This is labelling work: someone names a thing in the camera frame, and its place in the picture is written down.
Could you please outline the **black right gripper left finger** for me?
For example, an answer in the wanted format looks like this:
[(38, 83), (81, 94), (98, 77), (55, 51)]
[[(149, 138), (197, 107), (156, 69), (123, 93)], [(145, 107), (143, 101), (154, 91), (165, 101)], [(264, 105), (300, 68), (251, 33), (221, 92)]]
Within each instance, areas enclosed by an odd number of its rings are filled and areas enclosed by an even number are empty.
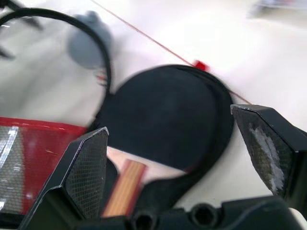
[(108, 135), (103, 127), (68, 145), (20, 228), (76, 228), (100, 216)]

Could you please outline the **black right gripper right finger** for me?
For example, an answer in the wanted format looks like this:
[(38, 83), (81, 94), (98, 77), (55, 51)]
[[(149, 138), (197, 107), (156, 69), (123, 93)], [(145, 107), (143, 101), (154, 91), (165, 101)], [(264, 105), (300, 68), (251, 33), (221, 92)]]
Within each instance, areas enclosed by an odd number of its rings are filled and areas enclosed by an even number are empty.
[(235, 104), (231, 113), (267, 188), (294, 209), (307, 207), (307, 134), (270, 107)]

